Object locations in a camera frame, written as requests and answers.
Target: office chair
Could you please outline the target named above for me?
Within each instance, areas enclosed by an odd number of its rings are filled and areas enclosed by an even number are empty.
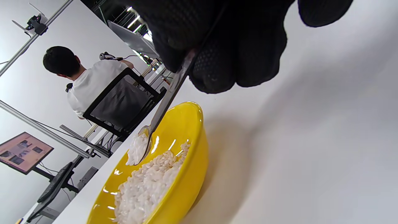
[[[124,141],[166,94],[154,90],[130,68],[123,70],[94,100],[83,117]]]

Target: man's ear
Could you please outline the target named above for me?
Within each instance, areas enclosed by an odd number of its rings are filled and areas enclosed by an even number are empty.
[[[59,77],[62,77],[62,78],[67,78],[67,76],[66,75],[63,75],[63,74],[57,74]]]

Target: monitor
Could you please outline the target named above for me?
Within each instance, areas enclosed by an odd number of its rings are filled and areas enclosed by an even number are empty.
[[[108,27],[122,39],[131,49],[150,56],[151,58],[158,58],[159,55],[155,51],[155,47],[152,42],[143,39],[139,35],[133,33],[122,26],[108,20]]]
[[[26,175],[53,149],[24,132],[0,145],[0,162]]]

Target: white t-shirt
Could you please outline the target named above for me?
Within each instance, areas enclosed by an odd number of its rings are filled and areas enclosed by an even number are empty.
[[[102,60],[84,71],[68,92],[68,102],[77,116],[82,118],[91,103],[126,68],[120,61]]]

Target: man's neck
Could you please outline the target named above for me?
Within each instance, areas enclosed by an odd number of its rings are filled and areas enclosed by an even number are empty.
[[[79,69],[79,72],[77,74],[75,74],[74,76],[70,77],[69,79],[72,81],[76,81],[76,79],[78,79],[80,77],[80,75],[82,75],[85,70],[86,69],[83,66],[81,66]]]

